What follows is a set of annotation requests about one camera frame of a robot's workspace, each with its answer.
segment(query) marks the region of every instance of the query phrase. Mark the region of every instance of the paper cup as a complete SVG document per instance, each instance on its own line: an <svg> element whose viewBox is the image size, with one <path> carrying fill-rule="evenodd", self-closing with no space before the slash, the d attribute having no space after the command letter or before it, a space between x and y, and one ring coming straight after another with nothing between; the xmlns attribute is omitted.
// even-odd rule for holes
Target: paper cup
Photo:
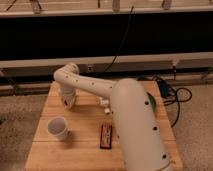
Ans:
<svg viewBox="0 0 213 171"><path fill-rule="evenodd" d="M68 136L67 121L63 117L55 117L48 122L47 131L58 140L65 140Z"/></svg>

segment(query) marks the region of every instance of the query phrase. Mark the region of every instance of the cable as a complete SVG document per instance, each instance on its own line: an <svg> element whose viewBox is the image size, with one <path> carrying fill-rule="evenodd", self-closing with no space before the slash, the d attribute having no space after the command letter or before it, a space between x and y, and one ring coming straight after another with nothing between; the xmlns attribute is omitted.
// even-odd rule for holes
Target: cable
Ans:
<svg viewBox="0 0 213 171"><path fill-rule="evenodd" d="M180 91L183 91L183 90L188 92L189 97L186 99L179 99L178 94ZM180 103L185 103L185 102L190 101L192 99L192 92L185 87L178 88L177 90L171 89L171 91L172 91L172 93L174 93L174 95L171 95L171 97L173 97L174 99L166 100L166 101L164 101L164 104L165 104L165 106L168 106L168 105L177 103L177 115L176 115L175 121L171 124L171 127L173 128L177 124L179 117L180 117Z"/></svg>
<svg viewBox="0 0 213 171"><path fill-rule="evenodd" d="M176 76L177 76L176 66L173 66L173 72L174 72L174 80L176 80Z"/></svg>
<svg viewBox="0 0 213 171"><path fill-rule="evenodd" d="M2 75L5 77L5 79L8 81L8 83L13 87L13 94L16 95L17 92L18 92L19 89L20 89L19 86L17 85L16 81L15 81L12 77L8 76L8 75L4 72L3 69L1 69L1 73L2 73Z"/></svg>
<svg viewBox="0 0 213 171"><path fill-rule="evenodd" d="M211 74L211 72L213 71L213 67L209 67L208 70L203 74L203 76L200 78L201 80L206 80L208 75Z"/></svg>
<svg viewBox="0 0 213 171"><path fill-rule="evenodd" d="M158 77L158 76L154 76L152 78L152 80L155 80L155 81L158 81L158 82L162 81L162 82L166 83L166 81L164 79L162 79L161 77ZM169 96L166 97L165 99L168 99L168 98L171 98L171 99L165 100L164 105L169 106L169 105L172 105L174 103L177 103L176 118L175 118L174 122L171 124L171 127L173 128L177 124L177 122L180 118L180 109L181 109L180 103L185 103L185 102L190 101L192 99L192 92L188 88L185 88L185 87L180 87L180 88L177 88L175 90L171 85L169 85L169 84L167 84L167 85L169 87ZM180 91L186 91L189 94L188 98L180 99L179 98Z"/></svg>
<svg viewBox="0 0 213 171"><path fill-rule="evenodd" d="M130 29L130 24L131 24L133 10L134 10L134 6L132 6L131 11L129 13L127 27L126 27L126 30L124 32L124 36L123 36L123 38L121 40L120 46L119 46L118 50L116 51L115 56L114 56L112 62L104 69L104 71L102 73L105 73L106 71L108 71L111 68L111 66L115 63L115 60L119 56L120 51L121 51L124 43L126 42L126 38L127 38L127 35L129 33L129 29Z"/></svg>

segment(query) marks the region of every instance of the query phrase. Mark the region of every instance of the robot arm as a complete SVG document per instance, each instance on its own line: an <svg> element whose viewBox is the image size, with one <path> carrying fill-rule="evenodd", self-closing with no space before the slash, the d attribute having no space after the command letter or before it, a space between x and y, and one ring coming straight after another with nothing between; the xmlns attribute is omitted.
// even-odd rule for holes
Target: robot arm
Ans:
<svg viewBox="0 0 213 171"><path fill-rule="evenodd" d="M133 79L108 81L78 75L68 64L54 73L63 93L75 88L110 99L111 111L128 171L172 171L158 125L141 84Z"/></svg>

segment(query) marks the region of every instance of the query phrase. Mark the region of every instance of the speckled floor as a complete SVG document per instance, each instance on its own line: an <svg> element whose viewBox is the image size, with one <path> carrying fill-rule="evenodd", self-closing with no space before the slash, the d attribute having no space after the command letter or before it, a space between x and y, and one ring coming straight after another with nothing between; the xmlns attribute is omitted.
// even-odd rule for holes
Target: speckled floor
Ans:
<svg viewBox="0 0 213 171"><path fill-rule="evenodd" d="M0 97L0 171L24 171L46 95Z"/></svg>
<svg viewBox="0 0 213 171"><path fill-rule="evenodd" d="M184 171L212 171L213 85L188 88L193 98L181 105L173 129ZM0 97L0 171L24 171L45 99L46 95ZM167 107L171 120L175 111L175 105Z"/></svg>

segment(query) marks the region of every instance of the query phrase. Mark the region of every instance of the wooden table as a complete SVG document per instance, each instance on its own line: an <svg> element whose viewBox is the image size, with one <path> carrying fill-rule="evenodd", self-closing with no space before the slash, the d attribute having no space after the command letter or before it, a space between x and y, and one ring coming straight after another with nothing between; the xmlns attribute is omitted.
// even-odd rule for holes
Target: wooden table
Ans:
<svg viewBox="0 0 213 171"><path fill-rule="evenodd" d="M142 85L157 101L156 117L172 166L175 170L182 170L182 162L158 86L153 81L142 82ZM104 114L98 97L77 90L76 104L72 110L68 110L60 101L58 87L56 82L51 85L28 156L26 171L124 171L123 157L114 128L112 149L99 148L101 124L113 121L111 115ZM71 133L64 142L47 133L47 122L54 116L64 116L68 120Z"/></svg>

